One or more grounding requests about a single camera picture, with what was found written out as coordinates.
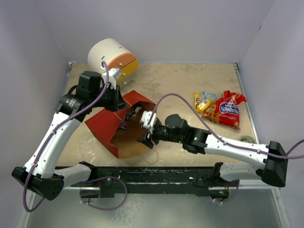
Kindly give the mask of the purple candy pack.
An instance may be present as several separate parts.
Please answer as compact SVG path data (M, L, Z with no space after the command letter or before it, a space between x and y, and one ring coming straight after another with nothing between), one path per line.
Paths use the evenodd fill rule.
M130 114L127 113L120 122L119 129L126 130L129 122Z

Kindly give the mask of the red brown paper bag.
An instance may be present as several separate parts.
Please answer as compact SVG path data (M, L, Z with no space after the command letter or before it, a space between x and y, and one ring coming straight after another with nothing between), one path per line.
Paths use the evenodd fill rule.
M143 111L152 111L155 103L135 90L123 96L127 108L111 112L103 109L85 121L94 137L116 158L126 159L139 156L149 150L137 142L146 130L141 127ZM129 113L126 130L119 129L123 117Z

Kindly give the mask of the red candy bag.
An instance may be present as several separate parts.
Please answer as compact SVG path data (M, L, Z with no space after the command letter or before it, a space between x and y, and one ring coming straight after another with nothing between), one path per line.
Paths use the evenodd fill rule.
M239 130L240 116L238 105L246 101L247 99L243 94L226 90L202 114L202 118Z

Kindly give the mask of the yellow m&m's pack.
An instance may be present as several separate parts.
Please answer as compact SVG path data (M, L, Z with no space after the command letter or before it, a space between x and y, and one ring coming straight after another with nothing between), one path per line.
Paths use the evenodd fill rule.
M198 92L194 92L194 109L197 111L198 110L198 106L202 101L202 96L201 93Z

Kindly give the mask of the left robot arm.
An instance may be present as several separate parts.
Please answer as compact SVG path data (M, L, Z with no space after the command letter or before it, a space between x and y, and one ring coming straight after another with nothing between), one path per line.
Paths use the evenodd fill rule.
M69 138L95 107L120 111L127 107L116 80L122 72L111 68L100 74L85 71L77 85L60 98L51 125L39 147L23 167L15 167L12 177L23 187L23 200L28 190L47 200L55 199L63 188L83 182L86 186L97 183L98 175L87 162L57 170L57 161Z

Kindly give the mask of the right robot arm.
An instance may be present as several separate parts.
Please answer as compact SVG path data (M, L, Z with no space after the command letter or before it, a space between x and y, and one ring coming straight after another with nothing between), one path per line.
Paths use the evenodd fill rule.
M160 141L180 143L193 154L219 155L237 164L223 163L211 174L212 182L222 186L227 181L258 179L274 187L285 187L288 160L280 143L254 144L215 135L210 131L191 127L178 114L172 114L162 125L151 111L145 111L140 119L145 135L138 141L149 148Z

